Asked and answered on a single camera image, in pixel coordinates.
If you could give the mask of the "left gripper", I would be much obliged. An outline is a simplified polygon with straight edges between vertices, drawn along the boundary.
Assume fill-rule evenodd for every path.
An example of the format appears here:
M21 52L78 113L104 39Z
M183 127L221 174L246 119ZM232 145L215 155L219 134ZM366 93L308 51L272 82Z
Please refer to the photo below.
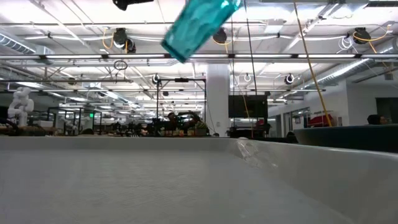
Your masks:
M128 6L133 4L142 4L153 2L154 0L113 0L113 4L120 10L125 11Z

